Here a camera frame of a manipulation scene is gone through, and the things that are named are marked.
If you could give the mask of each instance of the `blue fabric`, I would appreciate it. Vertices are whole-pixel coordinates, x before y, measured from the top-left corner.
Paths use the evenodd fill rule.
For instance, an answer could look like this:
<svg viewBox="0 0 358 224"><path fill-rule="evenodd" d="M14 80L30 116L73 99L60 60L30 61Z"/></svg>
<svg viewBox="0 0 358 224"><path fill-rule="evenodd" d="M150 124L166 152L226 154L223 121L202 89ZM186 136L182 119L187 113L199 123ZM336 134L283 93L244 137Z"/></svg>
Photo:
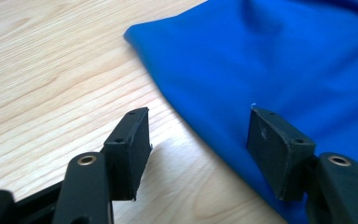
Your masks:
<svg viewBox="0 0 358 224"><path fill-rule="evenodd" d="M211 0L125 34L195 132L289 223L245 144L250 105L358 161L358 0Z"/></svg>

